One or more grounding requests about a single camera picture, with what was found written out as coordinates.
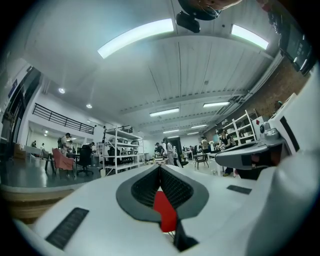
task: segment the box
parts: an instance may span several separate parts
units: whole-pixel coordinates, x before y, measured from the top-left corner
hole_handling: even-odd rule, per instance
[[[27,152],[24,150],[21,150],[21,146],[19,144],[15,143],[13,158],[25,160],[26,157],[27,157]]]

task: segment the gray floor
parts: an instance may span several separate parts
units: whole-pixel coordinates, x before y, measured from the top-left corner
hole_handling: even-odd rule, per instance
[[[79,173],[76,175],[76,164],[74,164],[73,173],[57,169],[56,174],[50,163],[48,163],[46,172],[45,165],[45,160],[33,156],[26,160],[10,160],[6,163],[6,168],[0,170],[1,184],[18,188],[54,188],[86,183],[101,178],[98,167],[88,168],[93,171],[93,174]],[[81,170],[82,166],[78,165],[77,169]]]

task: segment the black railing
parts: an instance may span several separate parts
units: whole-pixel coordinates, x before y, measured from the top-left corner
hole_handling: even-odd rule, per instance
[[[50,109],[47,109],[44,106],[41,106],[39,104],[35,104],[32,114],[41,117],[43,119],[46,119],[50,122],[56,123],[58,125],[62,125],[65,127],[69,127],[71,129],[75,129],[87,134],[94,134],[94,127],[87,125],[82,122],[78,122],[76,120],[73,120],[71,118],[68,118],[62,114],[58,114],[56,112],[51,111]]]

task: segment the black grille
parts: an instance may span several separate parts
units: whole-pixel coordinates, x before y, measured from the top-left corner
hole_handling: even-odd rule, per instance
[[[160,186],[158,169],[135,182],[131,188],[132,196],[141,204],[153,208],[155,196]]]
[[[160,171],[160,180],[161,188],[174,209],[181,206],[194,193],[189,184],[164,169]]]
[[[86,209],[74,208],[45,240],[63,250],[88,212]]]

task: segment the ceiling light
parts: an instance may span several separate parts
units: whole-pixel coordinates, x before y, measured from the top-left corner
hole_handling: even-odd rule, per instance
[[[226,101],[226,102],[215,102],[215,103],[205,103],[203,104],[203,107],[204,108],[209,108],[209,107],[221,107],[221,106],[226,106],[228,105],[229,102]]]
[[[178,107],[167,109],[167,110],[163,110],[163,111],[159,111],[159,112],[150,113],[150,117],[156,117],[156,116],[161,116],[161,115],[175,113],[175,112],[179,112],[179,108]]]
[[[197,125],[197,126],[192,126],[191,129],[199,128],[199,127],[205,127],[205,126],[207,126],[207,125],[206,124],[201,124],[201,125]]]
[[[234,36],[246,39],[256,44],[257,46],[262,47],[263,49],[267,49],[269,44],[266,40],[264,40],[262,37],[258,36],[257,34],[252,33],[251,31],[235,24],[232,25],[231,34]]]
[[[120,50],[121,48],[127,45],[130,45],[136,41],[139,41],[141,39],[151,37],[154,35],[158,35],[166,32],[172,32],[172,31],[174,31],[174,26],[170,18],[150,22],[150,23],[135,27],[117,36],[116,38],[112,39],[111,41],[103,45],[98,50],[98,53],[101,55],[102,58],[105,59],[109,55]]]
[[[164,134],[169,134],[169,133],[174,133],[174,132],[179,132],[179,130],[168,130],[168,131],[164,131]]]

